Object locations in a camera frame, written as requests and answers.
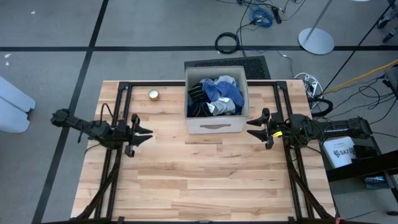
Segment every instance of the blue object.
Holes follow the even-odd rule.
[[[257,9],[251,11],[251,20],[256,21],[256,24],[261,27],[270,28],[272,26],[274,16],[272,16],[267,10],[258,7]]]
[[[244,105],[244,99],[236,86],[228,82],[219,82],[217,85],[217,90],[221,93],[222,97],[227,97],[234,101],[238,106]]]
[[[244,105],[244,99],[236,86],[228,82],[219,82],[216,85],[209,79],[206,79],[202,84],[203,91],[206,92],[212,102],[217,101],[220,97],[227,97],[238,106]]]
[[[242,114],[242,107],[235,105],[235,115],[241,115]]]
[[[207,96],[211,101],[217,101],[220,97],[220,94],[217,91],[217,86],[214,84],[213,80],[206,79],[202,83],[203,91],[206,92]]]

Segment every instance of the blue cable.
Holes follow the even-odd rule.
[[[260,21],[256,22],[257,25],[270,28],[272,26],[272,21],[274,20],[274,16],[269,14],[269,12],[261,7],[257,7],[251,11],[251,20],[252,21]]]

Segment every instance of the white stand base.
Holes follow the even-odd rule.
[[[306,28],[298,35],[300,45],[308,52],[324,55],[330,53],[335,48],[335,41],[333,37],[326,31],[315,28],[310,38],[305,41],[311,28]]]

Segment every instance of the white cardboard box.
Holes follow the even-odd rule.
[[[350,137],[325,141],[323,143],[323,149],[333,168],[351,164],[351,159],[356,158],[354,142]]]
[[[188,118],[188,90],[204,78],[218,78],[222,75],[229,75],[239,82],[239,90],[241,90],[244,98],[241,115]],[[192,67],[185,70],[185,122],[189,134],[239,133],[243,130],[248,116],[248,83],[242,66]]]

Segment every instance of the white cloth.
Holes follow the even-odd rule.
[[[226,115],[235,114],[234,101],[227,97],[220,97],[217,101],[211,102],[210,104],[215,107],[213,111],[210,111],[214,116],[222,113],[225,113]]]
[[[229,84],[236,85],[235,79],[229,75],[220,76],[216,81],[214,81],[214,84],[217,85],[219,82],[228,82]]]

